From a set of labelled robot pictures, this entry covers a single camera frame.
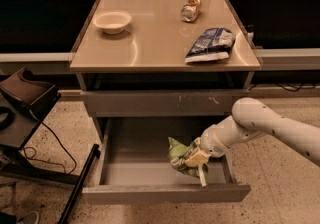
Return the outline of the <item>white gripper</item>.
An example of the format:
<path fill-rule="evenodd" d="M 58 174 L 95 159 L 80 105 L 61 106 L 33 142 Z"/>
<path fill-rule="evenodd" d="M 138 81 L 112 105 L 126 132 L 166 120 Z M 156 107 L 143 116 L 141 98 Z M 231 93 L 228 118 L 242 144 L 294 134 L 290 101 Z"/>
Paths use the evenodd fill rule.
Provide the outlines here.
<path fill-rule="evenodd" d="M 212 125 L 204 130 L 202 135 L 193 141 L 192 145 L 194 149 L 198 149 L 189 151 L 185 155 L 185 164 L 188 167 L 202 166 L 209 161 L 210 157 L 220 158 L 228 150 L 219 134 L 217 125 Z"/>

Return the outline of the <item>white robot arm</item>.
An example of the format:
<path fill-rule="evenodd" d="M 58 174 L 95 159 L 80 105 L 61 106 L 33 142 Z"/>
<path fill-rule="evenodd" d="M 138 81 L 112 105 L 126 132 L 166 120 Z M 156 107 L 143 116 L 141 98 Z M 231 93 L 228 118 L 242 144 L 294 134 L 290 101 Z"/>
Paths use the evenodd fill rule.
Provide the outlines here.
<path fill-rule="evenodd" d="M 207 128 L 196 139 L 196 148 L 186 154 L 185 163 L 201 166 L 210 157 L 223 156 L 233 144 L 255 139 L 262 133 L 320 166 L 320 128 L 277 114 L 253 98 L 237 100 L 229 117 Z"/>

